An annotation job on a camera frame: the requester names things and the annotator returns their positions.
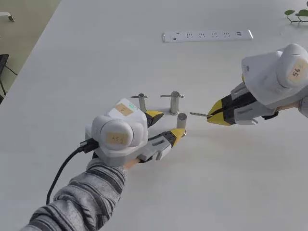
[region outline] hand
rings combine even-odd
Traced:
[[[127,170],[129,170],[130,168],[132,168],[135,164],[139,163],[140,159],[136,158],[134,160],[131,160],[129,162],[127,162],[126,164],[123,165],[124,168],[126,168]]]
[[[286,110],[286,109],[289,109],[289,108],[298,108],[299,107],[299,101],[297,102],[294,102],[292,104],[289,104],[289,105],[286,105],[286,106],[281,106],[281,107],[278,107],[278,111],[281,111],[281,110]]]

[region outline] gray striped sweater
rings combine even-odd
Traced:
[[[86,172],[74,177],[39,208],[22,231],[96,231],[111,217],[123,191],[127,170],[107,167],[94,158]]]

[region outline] handwritten label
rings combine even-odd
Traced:
[[[126,107],[124,104],[120,103],[115,106],[115,109],[118,110],[122,115],[128,116],[133,113],[132,110],[130,110],[128,107]]]
[[[128,134],[107,132],[106,143],[127,145]]]
[[[307,68],[307,61],[304,59],[299,59],[292,68],[288,79],[294,83],[299,82],[303,77],[305,77]]]

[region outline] black cable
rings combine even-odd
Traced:
[[[47,193],[47,197],[46,197],[46,204],[48,205],[49,202],[50,202],[50,195],[53,191],[53,188],[54,186],[56,185],[63,169],[65,168],[65,166],[67,165],[67,163],[78,153],[80,152],[84,152],[84,153],[88,153],[88,152],[91,152],[95,149],[97,149],[99,147],[99,144],[97,141],[95,141],[94,139],[88,139],[86,141],[83,141],[80,143],[80,147],[77,148],[75,151],[73,151],[67,158],[66,160],[64,160],[64,162],[62,163],[62,165],[60,166],[58,172],[57,172],[57,175],[55,176],[49,190],[48,190],[48,193]]]
[[[50,195],[51,195],[51,193],[52,193],[52,191],[53,191],[53,188],[54,188],[54,186],[56,185],[56,183],[57,183],[57,181],[58,181],[58,179],[59,179],[59,177],[60,177],[60,175],[61,175],[61,173],[62,173],[64,167],[67,165],[67,163],[68,163],[76,154],[78,154],[78,153],[80,153],[80,152],[82,152],[82,149],[77,148],[77,149],[76,149],[75,151],[73,151],[72,154],[70,154],[70,155],[66,158],[66,160],[64,160],[64,162],[62,163],[62,165],[61,165],[61,167],[59,168],[59,170],[58,170],[58,172],[57,172],[57,175],[55,176],[55,178],[54,178],[54,180],[53,180],[53,182],[52,182],[52,184],[51,184],[51,186],[50,186],[50,188],[49,188],[49,191],[48,191],[48,193],[47,193],[47,197],[46,197],[46,204],[47,204],[47,205],[48,205],[49,202],[50,202]]]
[[[1,79],[0,79],[0,85],[1,85],[1,88],[2,88],[2,91],[3,91],[4,96],[6,96],[6,91],[5,91],[5,89],[4,89],[4,86],[3,86],[3,83],[2,83],[2,81],[1,81]]]
[[[16,72],[14,72],[12,69],[10,69],[7,65],[4,65],[4,67],[8,68],[14,75],[18,75]]]

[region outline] power strip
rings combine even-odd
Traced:
[[[167,31],[163,34],[164,42],[252,40],[253,38],[250,30]]]

